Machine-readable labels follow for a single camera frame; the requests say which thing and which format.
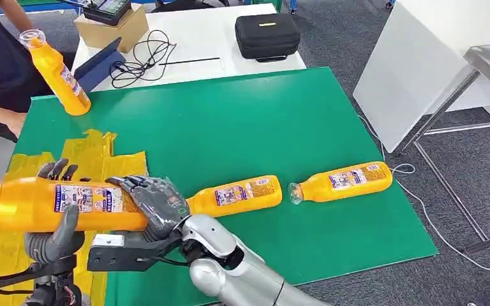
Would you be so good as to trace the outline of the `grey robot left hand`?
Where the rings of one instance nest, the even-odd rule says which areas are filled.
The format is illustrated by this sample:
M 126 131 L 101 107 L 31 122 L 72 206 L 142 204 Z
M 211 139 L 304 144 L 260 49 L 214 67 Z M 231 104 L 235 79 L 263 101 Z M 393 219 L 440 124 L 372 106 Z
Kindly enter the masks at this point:
M 68 164 L 67 159 L 44 164 L 37 177 L 49 180 L 70 181 L 77 171 L 76 164 Z M 24 249 L 35 262 L 52 263 L 76 253 L 85 242 L 85 233 L 77 231 L 78 206 L 72 205 L 61 214 L 58 227 L 52 233 L 24 234 Z

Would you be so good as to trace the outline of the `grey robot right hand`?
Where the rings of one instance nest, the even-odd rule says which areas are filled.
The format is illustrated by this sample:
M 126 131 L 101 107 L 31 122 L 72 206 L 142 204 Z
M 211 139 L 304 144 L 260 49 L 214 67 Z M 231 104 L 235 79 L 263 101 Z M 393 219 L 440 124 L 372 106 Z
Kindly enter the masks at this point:
M 191 215 L 187 201 L 169 178 L 128 175 L 109 177 L 105 182 L 123 189 L 145 215 L 147 226 L 142 238 L 147 242 L 168 238 Z

